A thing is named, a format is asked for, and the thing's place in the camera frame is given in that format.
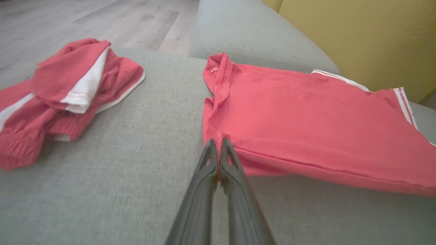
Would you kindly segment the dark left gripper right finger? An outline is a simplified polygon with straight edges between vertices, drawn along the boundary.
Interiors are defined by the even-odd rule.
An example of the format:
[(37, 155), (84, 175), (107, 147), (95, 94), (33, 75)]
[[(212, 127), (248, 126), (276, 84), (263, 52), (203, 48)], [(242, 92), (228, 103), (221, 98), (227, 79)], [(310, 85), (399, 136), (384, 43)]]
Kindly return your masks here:
[(229, 244), (275, 245), (238, 155), (227, 138), (223, 139), (221, 146), (220, 174), (228, 198)]

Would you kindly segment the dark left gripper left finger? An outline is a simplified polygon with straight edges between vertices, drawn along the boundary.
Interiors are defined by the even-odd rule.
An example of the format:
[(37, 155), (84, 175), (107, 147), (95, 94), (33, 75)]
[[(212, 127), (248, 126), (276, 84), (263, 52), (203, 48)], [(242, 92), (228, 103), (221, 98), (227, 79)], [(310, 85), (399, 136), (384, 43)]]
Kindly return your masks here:
[(218, 151), (214, 140), (205, 144), (166, 245), (210, 245), (214, 192), (217, 188)]

